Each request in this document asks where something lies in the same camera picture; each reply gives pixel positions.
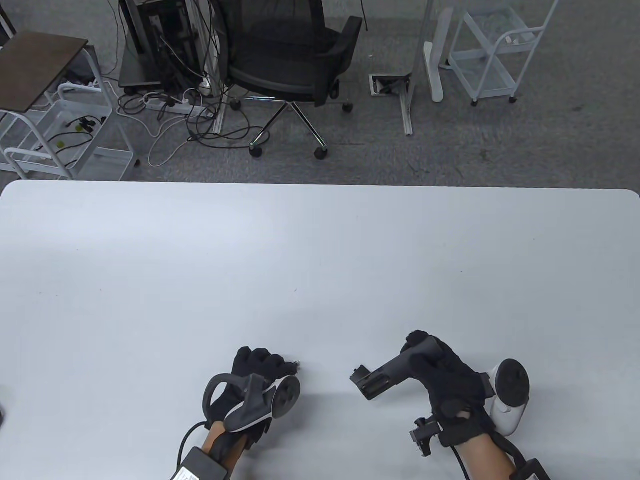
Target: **white table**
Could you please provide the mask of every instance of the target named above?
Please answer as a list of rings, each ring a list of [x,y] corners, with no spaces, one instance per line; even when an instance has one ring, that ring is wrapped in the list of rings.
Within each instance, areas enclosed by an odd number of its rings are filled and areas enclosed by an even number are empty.
[[[303,397],[234,478],[462,479],[407,381],[349,381],[423,328],[532,396],[552,479],[640,469],[640,201],[629,191],[14,182],[0,200],[0,478],[167,480],[236,349]],[[194,435],[201,442],[204,432]]]

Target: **label on battery pack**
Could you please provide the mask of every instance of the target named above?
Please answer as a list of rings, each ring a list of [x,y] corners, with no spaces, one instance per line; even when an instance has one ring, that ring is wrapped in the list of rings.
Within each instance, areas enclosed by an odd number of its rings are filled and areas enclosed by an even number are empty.
[[[173,480],[200,480],[196,475],[192,474],[189,470],[182,467],[176,474]]]

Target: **black battery pack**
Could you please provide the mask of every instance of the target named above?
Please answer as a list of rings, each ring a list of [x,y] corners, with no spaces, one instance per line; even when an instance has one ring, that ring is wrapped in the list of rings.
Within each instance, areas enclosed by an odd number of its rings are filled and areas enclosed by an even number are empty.
[[[191,449],[171,480],[225,480],[227,470],[198,447]]]

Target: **hand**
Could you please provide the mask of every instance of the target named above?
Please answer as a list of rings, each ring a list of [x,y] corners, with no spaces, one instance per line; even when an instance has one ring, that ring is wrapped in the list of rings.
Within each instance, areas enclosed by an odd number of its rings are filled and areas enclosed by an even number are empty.
[[[421,330],[409,334],[402,352],[428,336]],[[431,362],[424,355],[413,355],[410,369],[412,377],[429,392],[433,415],[442,428],[440,443],[445,447],[459,445],[483,433],[491,433],[495,425],[484,409],[486,392],[482,377],[460,360],[446,343],[438,338],[436,341],[444,356]]]
[[[298,364],[285,362],[280,355],[272,355],[266,348],[257,348],[252,351],[249,347],[242,347],[236,354],[231,373],[239,377],[255,373],[272,383],[279,378],[298,373]],[[216,421],[223,421],[229,411],[242,401],[244,401],[244,395],[241,390],[227,384],[220,398],[215,400],[206,411],[206,428],[210,429]],[[248,448],[267,433],[270,425],[271,419],[268,419],[243,431],[249,439]]]

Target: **white shelf rack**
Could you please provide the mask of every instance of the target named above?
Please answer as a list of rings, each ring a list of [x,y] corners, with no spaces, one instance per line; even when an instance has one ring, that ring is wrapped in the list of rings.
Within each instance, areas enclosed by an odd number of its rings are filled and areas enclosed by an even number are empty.
[[[136,153],[127,137],[113,103],[100,76],[99,69],[86,51],[100,88],[63,83],[58,86],[59,100],[45,111],[30,109],[25,113],[7,111],[0,123],[0,170],[18,173],[28,179],[30,172],[44,172],[72,180],[123,180],[136,162]],[[69,91],[99,93],[106,105],[71,101]],[[86,137],[75,130],[79,118],[95,122]],[[104,148],[106,133],[116,127],[128,150]],[[64,141],[65,147],[56,146],[55,139]],[[84,145],[83,138],[91,140]]]
[[[458,23],[449,54],[449,64],[471,97],[472,106],[477,106],[479,99],[489,97],[508,96],[511,103],[516,102],[516,92],[558,1],[554,0],[544,24],[533,28],[528,27],[507,4],[465,12]],[[480,49],[456,51],[463,25],[471,30],[480,43]],[[514,79],[498,55],[521,52],[528,52],[529,55],[518,78]]]

